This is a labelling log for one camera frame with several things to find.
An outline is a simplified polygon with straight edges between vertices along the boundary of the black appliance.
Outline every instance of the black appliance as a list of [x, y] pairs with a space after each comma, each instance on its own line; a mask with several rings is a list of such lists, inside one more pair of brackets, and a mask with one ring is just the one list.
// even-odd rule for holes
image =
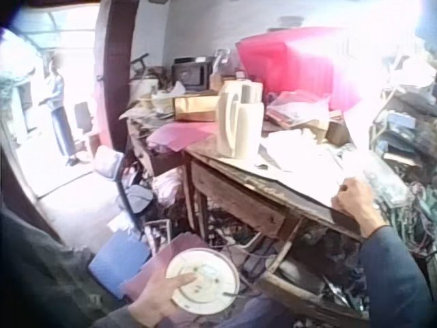
[[171, 67], [173, 85], [180, 81], [186, 91], [201, 92], [210, 87], [212, 62], [214, 57], [185, 57], [177, 58]]

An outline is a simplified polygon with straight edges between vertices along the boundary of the wooden desk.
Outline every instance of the wooden desk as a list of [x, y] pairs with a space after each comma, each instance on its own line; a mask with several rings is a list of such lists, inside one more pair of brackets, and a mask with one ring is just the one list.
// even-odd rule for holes
[[270, 238], [285, 241], [274, 264], [257, 282], [259, 289], [293, 312], [318, 318], [339, 327], [369, 327], [366, 316], [347, 307], [321, 300], [317, 295], [275, 275], [293, 245], [298, 229], [315, 221], [361, 241], [356, 222], [304, 195], [220, 163], [190, 148], [184, 152], [184, 192], [191, 228], [208, 238], [207, 197], [239, 220]]

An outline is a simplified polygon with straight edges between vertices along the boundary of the cluttered workbench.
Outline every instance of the cluttered workbench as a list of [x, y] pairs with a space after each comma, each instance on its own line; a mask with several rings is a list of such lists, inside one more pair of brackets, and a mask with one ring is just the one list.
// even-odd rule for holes
[[[260, 42], [338, 36], [337, 30], [325, 32], [243, 40], [239, 52], [247, 76], [257, 73], [251, 79], [219, 72], [229, 51], [218, 51], [211, 62], [175, 62], [172, 91], [144, 96], [122, 117], [148, 178], [182, 171], [185, 208], [178, 210], [186, 210], [180, 216], [188, 222], [181, 226], [211, 248], [231, 245], [243, 264], [264, 259], [261, 271], [240, 272], [242, 279], [298, 315], [336, 327], [368, 327], [369, 298], [358, 261], [364, 238], [353, 218], [331, 208], [331, 198], [345, 178], [365, 180], [374, 207], [435, 275], [437, 111], [428, 100], [417, 106], [403, 99], [396, 88], [382, 90], [376, 101], [362, 99], [343, 76], [350, 62], [333, 68], [323, 55], [317, 69], [329, 72], [324, 79], [332, 83], [326, 85], [296, 77], [279, 86], [272, 76], [287, 66], [279, 60], [270, 70], [258, 69], [253, 51]], [[287, 60], [314, 74], [312, 59], [299, 58], [302, 44], [293, 44], [287, 46], [296, 54]], [[199, 67], [210, 81], [185, 90], [182, 84], [192, 87]], [[283, 88], [294, 91], [279, 92]], [[272, 253], [256, 253], [266, 244]]]

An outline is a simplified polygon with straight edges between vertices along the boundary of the cardboard box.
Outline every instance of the cardboard box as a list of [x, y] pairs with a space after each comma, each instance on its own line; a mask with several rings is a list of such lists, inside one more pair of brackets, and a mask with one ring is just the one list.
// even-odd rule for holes
[[216, 92], [185, 94], [174, 99], [175, 120], [213, 122], [219, 96]]

